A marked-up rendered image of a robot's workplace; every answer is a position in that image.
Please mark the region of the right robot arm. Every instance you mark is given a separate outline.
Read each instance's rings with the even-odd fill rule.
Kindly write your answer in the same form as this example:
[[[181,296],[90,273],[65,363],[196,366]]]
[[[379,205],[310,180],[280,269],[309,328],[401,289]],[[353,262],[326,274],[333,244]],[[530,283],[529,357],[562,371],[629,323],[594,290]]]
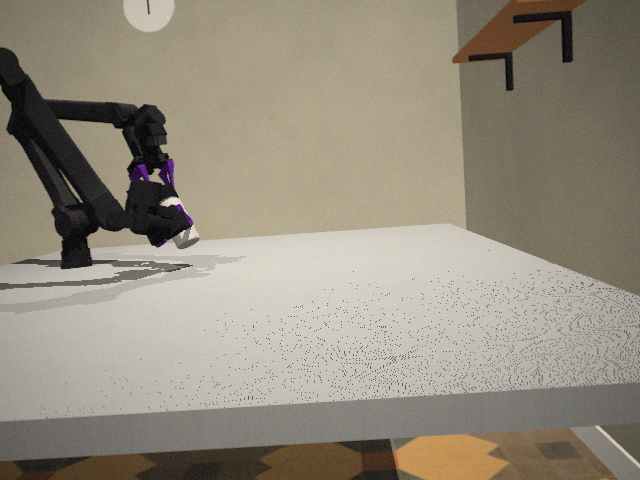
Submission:
[[[112,232],[128,228],[139,235],[156,234],[161,225],[156,213],[172,219],[167,206],[159,205],[162,183],[131,181],[124,210],[26,75],[19,66],[17,56],[11,50],[0,47],[2,92],[72,185],[97,224]]]

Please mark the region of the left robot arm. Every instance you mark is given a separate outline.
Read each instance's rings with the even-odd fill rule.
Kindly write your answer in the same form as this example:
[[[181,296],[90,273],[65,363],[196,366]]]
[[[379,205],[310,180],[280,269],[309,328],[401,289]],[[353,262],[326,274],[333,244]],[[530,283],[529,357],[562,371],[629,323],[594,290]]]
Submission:
[[[123,129],[122,134],[134,157],[161,154],[160,145],[167,144],[167,132],[163,126],[166,119],[155,105],[144,104],[138,109],[133,104],[115,102],[45,101],[58,119],[110,123],[115,129]],[[63,238],[61,269],[93,266],[86,237],[98,230],[98,224],[73,194],[53,159],[12,103],[11,109],[6,130],[24,149],[53,206],[58,205],[51,213],[55,229]]]

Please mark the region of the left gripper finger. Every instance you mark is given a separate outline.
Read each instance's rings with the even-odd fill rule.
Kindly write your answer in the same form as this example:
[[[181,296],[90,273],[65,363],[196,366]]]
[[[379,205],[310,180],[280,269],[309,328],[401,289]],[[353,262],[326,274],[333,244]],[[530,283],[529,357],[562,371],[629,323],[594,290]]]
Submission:
[[[133,171],[133,173],[131,174],[131,176],[129,177],[129,179],[131,181],[132,180],[137,180],[137,179],[140,180],[141,177],[146,181],[150,181],[145,164],[144,165],[138,165],[136,167],[136,169]]]
[[[159,172],[158,176],[162,179],[162,181],[165,184],[172,184],[174,187],[173,172],[174,172],[173,160],[167,161],[166,164],[161,169],[161,171]],[[169,175],[169,180],[167,175]]]

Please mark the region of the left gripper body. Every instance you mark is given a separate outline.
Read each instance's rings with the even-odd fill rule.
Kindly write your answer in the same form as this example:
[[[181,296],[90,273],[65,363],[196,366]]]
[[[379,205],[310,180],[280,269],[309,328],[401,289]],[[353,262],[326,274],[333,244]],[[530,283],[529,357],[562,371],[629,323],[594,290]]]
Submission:
[[[130,177],[138,165],[145,164],[148,175],[152,175],[154,173],[154,169],[162,169],[166,162],[171,160],[172,159],[169,159],[168,153],[137,156],[134,157],[134,159],[128,166],[127,171]]]

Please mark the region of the black bottle cap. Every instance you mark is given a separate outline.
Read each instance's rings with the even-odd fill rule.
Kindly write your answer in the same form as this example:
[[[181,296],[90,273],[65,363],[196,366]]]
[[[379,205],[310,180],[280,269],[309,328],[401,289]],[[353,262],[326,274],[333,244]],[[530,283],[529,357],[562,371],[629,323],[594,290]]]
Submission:
[[[177,195],[173,185],[172,184],[162,185],[160,201],[165,199],[165,198],[167,198],[167,197],[170,197],[170,196],[177,196],[177,198],[178,198],[178,195]]]

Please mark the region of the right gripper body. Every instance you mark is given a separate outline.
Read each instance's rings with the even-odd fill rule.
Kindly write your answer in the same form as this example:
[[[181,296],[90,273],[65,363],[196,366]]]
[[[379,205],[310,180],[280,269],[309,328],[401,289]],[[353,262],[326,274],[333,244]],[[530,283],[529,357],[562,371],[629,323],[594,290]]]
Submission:
[[[171,239],[190,227],[190,223],[184,211],[178,212],[179,210],[177,206],[173,204],[171,204],[167,208],[172,216],[172,219],[160,217],[158,213],[154,212],[159,216],[161,225],[158,232],[154,234],[159,236],[146,235],[152,246],[156,246],[164,239]]]

